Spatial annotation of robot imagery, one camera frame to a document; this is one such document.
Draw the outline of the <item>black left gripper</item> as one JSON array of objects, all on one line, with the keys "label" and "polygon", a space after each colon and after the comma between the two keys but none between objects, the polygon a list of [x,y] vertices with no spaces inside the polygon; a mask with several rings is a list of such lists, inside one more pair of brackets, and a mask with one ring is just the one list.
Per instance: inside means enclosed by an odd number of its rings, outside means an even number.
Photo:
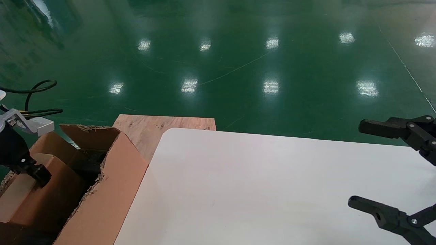
[{"label": "black left gripper", "polygon": [[8,123],[0,133],[0,164],[22,167],[25,174],[36,180],[39,187],[45,187],[52,176],[44,165],[31,158],[25,140]]}]

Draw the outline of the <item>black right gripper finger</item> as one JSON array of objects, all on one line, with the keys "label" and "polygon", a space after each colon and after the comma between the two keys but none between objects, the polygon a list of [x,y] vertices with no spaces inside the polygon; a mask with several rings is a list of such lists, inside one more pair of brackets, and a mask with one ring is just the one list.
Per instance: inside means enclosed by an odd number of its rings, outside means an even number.
[{"label": "black right gripper finger", "polygon": [[413,119],[391,117],[387,121],[362,120],[359,132],[383,138],[400,138],[436,165],[436,124],[432,116]]},{"label": "black right gripper finger", "polygon": [[435,236],[425,228],[426,225],[436,220],[436,205],[412,215],[359,196],[350,197],[348,205],[372,215],[380,229],[402,236],[411,245],[434,245],[436,243]]}]

